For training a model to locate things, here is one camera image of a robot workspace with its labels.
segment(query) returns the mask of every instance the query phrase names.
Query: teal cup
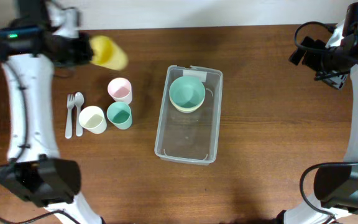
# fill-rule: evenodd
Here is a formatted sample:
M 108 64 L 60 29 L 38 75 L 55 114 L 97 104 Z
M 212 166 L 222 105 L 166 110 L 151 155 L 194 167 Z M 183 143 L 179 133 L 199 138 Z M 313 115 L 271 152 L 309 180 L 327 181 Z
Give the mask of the teal cup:
M 128 129 L 132 125 L 132 111 L 128 104 L 115 102 L 107 109 L 107 119 L 121 130 Z
M 180 77 L 171 84 L 169 99 L 178 111 L 191 113 L 203 104 L 205 87 L 196 77 Z

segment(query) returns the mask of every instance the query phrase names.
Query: gray plastic container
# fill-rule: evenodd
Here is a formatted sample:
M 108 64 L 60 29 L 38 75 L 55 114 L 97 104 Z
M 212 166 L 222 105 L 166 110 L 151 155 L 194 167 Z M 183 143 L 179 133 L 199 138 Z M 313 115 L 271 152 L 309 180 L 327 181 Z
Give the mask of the gray plastic container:
M 184 75 L 198 77 L 205 86 L 204 103 L 192 113 L 179 112 L 170 102 L 169 88 Z M 219 70 L 171 65 L 162 96 L 160 120 L 154 152 L 161 159 L 195 165 L 208 165 L 218 152 L 223 74 Z

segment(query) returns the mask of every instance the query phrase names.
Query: white wall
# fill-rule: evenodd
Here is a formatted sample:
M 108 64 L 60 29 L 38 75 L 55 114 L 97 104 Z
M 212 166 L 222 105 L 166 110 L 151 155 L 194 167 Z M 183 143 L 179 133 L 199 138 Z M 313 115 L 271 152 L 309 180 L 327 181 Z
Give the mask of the white wall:
M 14 18 L 13 2 L 0 0 L 0 28 Z M 336 23 L 357 0 L 59 0 L 83 13 L 82 29 L 246 26 Z

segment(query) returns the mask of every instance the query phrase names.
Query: green bowl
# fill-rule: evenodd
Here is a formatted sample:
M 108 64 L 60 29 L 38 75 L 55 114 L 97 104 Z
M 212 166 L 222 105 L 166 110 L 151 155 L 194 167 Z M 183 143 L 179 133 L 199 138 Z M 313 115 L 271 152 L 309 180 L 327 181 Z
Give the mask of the green bowl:
M 180 77 L 171 84 L 169 99 L 178 111 L 191 113 L 203 104 L 205 87 L 196 77 Z

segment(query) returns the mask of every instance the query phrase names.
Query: white fork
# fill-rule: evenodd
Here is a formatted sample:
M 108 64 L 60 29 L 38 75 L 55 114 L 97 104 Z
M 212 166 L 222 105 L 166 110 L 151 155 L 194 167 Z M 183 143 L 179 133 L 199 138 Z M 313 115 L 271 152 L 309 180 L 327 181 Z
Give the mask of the white fork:
M 73 123 L 71 118 L 71 110 L 74 108 L 74 95 L 67 95 L 67 121 L 66 121 L 66 133 L 65 136 L 67 139 L 71 138 L 73 135 Z

